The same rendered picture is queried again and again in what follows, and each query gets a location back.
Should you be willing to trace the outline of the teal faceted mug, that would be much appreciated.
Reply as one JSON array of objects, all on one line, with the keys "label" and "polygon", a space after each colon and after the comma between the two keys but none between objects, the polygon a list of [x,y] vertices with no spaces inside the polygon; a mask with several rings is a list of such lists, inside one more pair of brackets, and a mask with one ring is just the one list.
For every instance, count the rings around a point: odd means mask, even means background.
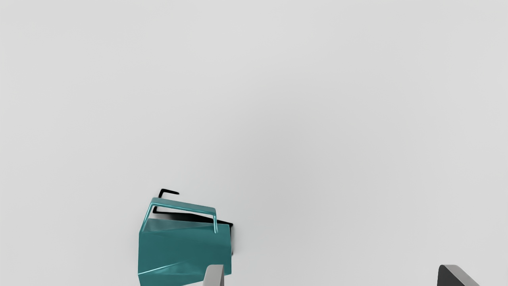
[{"label": "teal faceted mug", "polygon": [[[154,207],[211,215],[194,222],[150,218]],[[163,198],[151,199],[139,232],[140,286],[183,286],[203,281],[210,265],[223,265],[232,273],[230,226],[218,223],[216,209]]]}]

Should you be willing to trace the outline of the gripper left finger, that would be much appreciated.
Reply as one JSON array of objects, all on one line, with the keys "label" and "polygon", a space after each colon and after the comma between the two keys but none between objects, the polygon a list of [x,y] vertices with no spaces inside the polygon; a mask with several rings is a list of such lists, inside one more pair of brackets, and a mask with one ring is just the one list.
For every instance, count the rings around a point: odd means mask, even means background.
[{"label": "gripper left finger", "polygon": [[203,286],[224,286],[224,265],[209,265],[206,269]]}]

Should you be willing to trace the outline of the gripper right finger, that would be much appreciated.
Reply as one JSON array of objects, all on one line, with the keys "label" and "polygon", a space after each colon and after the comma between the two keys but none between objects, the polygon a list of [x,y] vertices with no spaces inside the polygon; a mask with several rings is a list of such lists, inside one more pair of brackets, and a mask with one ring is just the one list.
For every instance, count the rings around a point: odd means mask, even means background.
[{"label": "gripper right finger", "polygon": [[480,286],[457,265],[440,265],[437,286]]}]

